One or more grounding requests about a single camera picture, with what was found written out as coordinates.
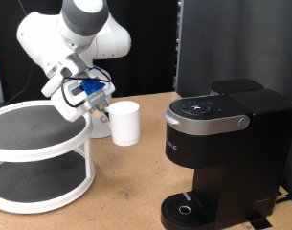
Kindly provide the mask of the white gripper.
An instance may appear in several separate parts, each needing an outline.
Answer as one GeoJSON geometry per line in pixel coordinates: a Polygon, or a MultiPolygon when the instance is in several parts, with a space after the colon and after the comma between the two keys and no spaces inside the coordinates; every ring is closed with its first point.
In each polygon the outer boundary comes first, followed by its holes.
{"type": "Polygon", "coordinates": [[[56,110],[70,122],[89,112],[95,113],[104,124],[108,123],[107,107],[115,91],[110,75],[97,66],[76,75],[63,68],[60,74],[63,77],[60,87],[51,97],[56,110]]]}

